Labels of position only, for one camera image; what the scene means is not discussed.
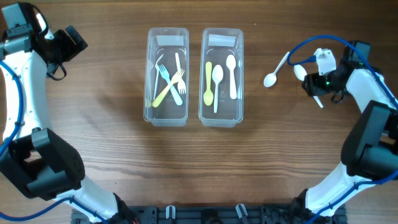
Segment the white spoon long handle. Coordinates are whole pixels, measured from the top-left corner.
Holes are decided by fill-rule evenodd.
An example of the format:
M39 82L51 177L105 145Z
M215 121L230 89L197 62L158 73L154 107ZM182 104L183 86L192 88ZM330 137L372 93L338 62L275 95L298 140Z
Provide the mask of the white spoon long handle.
M294 65L294 73L295 73L295 76L302 82L304 81L305 77L307 76L306 70L301 65ZM313 98L317 102L319 107L323 108L323 104L320 101L319 97L314 96Z

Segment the white spoon thin handle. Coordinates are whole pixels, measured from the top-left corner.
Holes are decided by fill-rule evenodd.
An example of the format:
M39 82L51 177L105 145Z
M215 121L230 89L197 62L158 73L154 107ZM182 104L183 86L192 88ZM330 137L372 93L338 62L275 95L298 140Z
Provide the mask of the white spoon thin handle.
M276 67L276 69L275 69L273 72L271 72L271 73L269 73L269 74L267 74L267 75L265 76L264 81L263 81L263 84L264 84L264 86L265 86L266 88L269 88L269 87L273 86L273 85L276 83L276 81L277 81L277 72L281 69L281 67L282 67L282 66L284 65L284 63L287 61L287 57L289 56L289 54L290 54L290 52L287 52L287 53L283 56L282 60L279 62L279 64L278 64L278 66Z

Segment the yellow plastic spoon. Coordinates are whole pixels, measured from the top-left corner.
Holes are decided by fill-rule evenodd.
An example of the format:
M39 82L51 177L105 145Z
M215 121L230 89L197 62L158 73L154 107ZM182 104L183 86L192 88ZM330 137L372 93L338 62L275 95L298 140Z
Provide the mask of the yellow plastic spoon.
M211 73L212 73L212 63L207 62L205 64L205 79L206 79L206 90L203 94L203 101L206 106L210 106L213 102L213 92L211 91Z

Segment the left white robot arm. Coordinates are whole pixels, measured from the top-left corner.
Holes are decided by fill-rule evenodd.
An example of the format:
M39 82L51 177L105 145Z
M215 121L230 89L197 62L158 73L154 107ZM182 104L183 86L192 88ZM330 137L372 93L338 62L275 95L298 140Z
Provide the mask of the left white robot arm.
M52 32L29 2L3 7L7 29L1 38L7 121L1 173L27 198L65 203L93 223L136 223L134 212L85 173L78 151L52 131L45 81L86 49L73 26Z

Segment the light blue plastic fork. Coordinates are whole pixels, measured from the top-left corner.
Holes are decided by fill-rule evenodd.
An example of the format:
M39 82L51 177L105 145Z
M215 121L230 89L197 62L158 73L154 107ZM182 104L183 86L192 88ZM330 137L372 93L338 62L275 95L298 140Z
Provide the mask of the light blue plastic fork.
M160 68L161 77L167 82L167 86L162 90L162 92L158 96L159 102L161 102L165 98L166 94L169 91L171 91L171 94L175 100L175 103L179 106L182 105L183 101L181 99L181 96L177 93L177 91L174 87L174 83L172 83L172 81L170 79L169 72L167 71L167 69L165 68L164 65L160 65L159 68Z

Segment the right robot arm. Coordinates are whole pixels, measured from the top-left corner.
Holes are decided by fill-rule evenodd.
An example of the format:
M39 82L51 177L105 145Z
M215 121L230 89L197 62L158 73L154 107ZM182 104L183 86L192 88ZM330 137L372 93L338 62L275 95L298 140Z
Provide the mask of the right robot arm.
M310 97L352 96L361 116L343 143L337 167L279 209L289 223L339 223L338 210L349 199L397 180L397 99L380 69L369 64L368 43L337 41L345 46L341 60L329 49L316 49L306 62L316 63L318 71L303 77L302 88Z

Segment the yellow plastic fork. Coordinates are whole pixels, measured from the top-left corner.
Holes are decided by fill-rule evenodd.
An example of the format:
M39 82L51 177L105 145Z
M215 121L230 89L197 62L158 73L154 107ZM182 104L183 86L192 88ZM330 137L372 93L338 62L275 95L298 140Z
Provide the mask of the yellow plastic fork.
M170 83L159 93L156 99L152 102L152 106L154 108L157 108L161 104L167 92L173 87L175 83L179 82L182 79L184 73L185 70L179 70L175 73L175 75L170 80Z

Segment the cream white spoon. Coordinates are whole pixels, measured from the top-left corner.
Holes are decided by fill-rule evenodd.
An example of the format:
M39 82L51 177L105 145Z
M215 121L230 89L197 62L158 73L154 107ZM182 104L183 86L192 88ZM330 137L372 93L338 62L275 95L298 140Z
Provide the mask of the cream white spoon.
M212 79L215 83L215 96L214 96L214 113L218 111L218 87L223 79L223 69L221 65L216 65L212 71Z

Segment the white plastic spoon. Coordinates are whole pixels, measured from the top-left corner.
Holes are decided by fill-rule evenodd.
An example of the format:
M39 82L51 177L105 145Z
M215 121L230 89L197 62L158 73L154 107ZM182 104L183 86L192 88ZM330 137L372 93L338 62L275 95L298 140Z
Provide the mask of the white plastic spoon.
M231 99L237 98L236 82L234 77L234 69L236 68L236 59L234 55L228 55L226 66L229 69L229 95Z

